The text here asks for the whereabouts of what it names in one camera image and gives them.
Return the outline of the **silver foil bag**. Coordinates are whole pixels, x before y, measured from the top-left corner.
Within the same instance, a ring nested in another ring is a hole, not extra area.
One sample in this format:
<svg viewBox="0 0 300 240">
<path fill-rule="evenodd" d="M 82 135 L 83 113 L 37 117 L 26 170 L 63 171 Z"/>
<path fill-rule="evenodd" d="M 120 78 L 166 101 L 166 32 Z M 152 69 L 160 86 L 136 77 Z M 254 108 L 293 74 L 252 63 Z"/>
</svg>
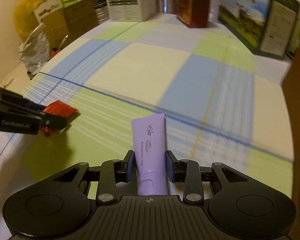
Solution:
<svg viewBox="0 0 300 240">
<path fill-rule="evenodd" d="M 19 47 L 20 61 L 27 73 L 34 76 L 50 59 L 50 45 L 45 34 L 45 24 L 40 23 Z"/>
</svg>

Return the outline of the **checkered bed sheet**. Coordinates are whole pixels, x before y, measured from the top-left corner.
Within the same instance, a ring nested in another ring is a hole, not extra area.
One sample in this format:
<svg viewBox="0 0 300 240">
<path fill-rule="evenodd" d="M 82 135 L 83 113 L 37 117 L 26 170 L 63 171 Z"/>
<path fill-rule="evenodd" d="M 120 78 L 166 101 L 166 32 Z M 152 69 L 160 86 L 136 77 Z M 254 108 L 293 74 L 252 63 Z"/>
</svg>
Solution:
<svg viewBox="0 0 300 240">
<path fill-rule="evenodd" d="M 72 42 L 32 79 L 9 89 L 79 110 L 50 137 L 0 132 L 1 212 L 16 191 L 75 163 L 97 166 L 133 147 L 133 119 L 164 113 L 179 159 L 220 161 L 290 196 L 293 143 L 281 83 L 290 60 L 253 55 L 223 25 L 190 29 L 161 14 L 105 22 Z"/>
</svg>

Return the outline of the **yellow plastic bag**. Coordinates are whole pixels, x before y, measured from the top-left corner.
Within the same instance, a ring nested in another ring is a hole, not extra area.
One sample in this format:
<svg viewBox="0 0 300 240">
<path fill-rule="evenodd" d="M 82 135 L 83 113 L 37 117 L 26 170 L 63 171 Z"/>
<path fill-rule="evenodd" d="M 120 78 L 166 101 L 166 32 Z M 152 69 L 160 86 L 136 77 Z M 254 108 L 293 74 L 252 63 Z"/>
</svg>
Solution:
<svg viewBox="0 0 300 240">
<path fill-rule="evenodd" d="M 21 0 L 13 11 L 15 30 L 23 42 L 38 26 L 34 11 L 46 0 Z"/>
</svg>

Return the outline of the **purple cream tube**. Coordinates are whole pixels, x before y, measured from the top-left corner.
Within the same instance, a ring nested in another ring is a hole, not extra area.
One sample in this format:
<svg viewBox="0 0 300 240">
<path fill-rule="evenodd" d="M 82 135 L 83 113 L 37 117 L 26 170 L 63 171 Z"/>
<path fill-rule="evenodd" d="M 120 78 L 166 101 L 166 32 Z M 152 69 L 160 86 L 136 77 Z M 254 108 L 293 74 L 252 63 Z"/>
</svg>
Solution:
<svg viewBox="0 0 300 240">
<path fill-rule="evenodd" d="M 165 115 L 161 113 L 134 119 L 132 131 L 138 195 L 167 195 Z"/>
</svg>

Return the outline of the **green white carton box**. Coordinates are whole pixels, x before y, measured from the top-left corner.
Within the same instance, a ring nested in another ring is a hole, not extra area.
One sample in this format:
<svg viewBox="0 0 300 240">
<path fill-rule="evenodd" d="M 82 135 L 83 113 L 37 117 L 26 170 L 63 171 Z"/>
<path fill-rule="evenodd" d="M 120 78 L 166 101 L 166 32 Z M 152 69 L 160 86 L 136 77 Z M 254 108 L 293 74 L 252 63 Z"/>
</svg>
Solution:
<svg viewBox="0 0 300 240">
<path fill-rule="evenodd" d="M 218 20 L 253 54 L 282 59 L 295 51 L 300 0 L 220 0 Z"/>
</svg>

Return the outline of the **red sachet packet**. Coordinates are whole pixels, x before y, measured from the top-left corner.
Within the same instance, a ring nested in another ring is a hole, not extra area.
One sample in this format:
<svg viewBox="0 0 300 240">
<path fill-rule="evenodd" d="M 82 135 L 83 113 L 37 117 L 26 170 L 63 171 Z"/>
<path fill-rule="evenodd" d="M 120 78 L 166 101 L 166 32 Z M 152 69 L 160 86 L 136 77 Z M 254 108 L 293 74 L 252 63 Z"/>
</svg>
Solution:
<svg viewBox="0 0 300 240">
<path fill-rule="evenodd" d="M 44 113 L 44 118 L 39 130 L 46 137 L 67 128 L 67 126 L 80 115 L 78 109 L 63 103 L 60 100 L 47 105 L 42 113 Z"/>
</svg>

